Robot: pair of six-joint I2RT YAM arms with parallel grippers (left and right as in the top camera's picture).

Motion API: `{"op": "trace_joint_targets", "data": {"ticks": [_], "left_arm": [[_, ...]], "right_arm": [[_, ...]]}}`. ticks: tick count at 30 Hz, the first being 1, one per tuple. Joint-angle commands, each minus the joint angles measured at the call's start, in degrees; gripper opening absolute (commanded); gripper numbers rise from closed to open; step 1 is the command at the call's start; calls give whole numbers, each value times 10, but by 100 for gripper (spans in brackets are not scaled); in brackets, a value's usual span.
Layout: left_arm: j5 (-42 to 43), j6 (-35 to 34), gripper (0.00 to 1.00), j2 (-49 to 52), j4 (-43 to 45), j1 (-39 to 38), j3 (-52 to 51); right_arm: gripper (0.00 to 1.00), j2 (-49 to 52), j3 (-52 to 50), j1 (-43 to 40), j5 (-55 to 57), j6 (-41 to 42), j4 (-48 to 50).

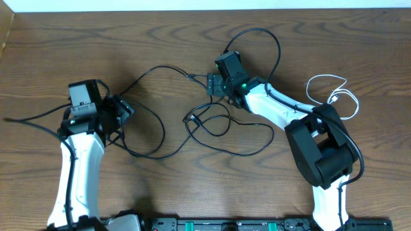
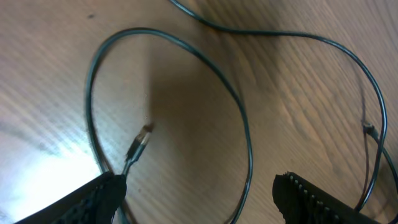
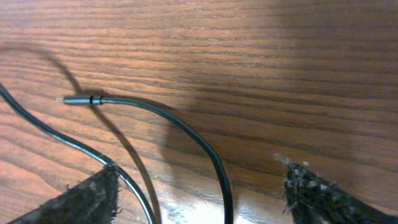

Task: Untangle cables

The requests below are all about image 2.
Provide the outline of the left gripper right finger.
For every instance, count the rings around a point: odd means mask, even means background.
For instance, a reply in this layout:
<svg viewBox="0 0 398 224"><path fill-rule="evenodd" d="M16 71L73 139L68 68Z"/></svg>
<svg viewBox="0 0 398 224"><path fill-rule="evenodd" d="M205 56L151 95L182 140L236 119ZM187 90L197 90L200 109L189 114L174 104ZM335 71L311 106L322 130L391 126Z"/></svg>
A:
<svg viewBox="0 0 398 224"><path fill-rule="evenodd" d="M272 197L286 224L378 224L293 172L275 176Z"/></svg>

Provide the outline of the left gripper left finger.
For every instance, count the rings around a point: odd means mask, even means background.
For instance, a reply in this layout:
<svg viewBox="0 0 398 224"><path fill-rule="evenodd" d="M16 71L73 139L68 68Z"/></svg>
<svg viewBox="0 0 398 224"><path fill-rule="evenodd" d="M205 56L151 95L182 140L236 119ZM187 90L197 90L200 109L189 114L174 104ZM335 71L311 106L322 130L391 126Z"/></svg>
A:
<svg viewBox="0 0 398 224"><path fill-rule="evenodd" d="M111 223L126 191L125 175L105 172L17 224Z"/></svg>

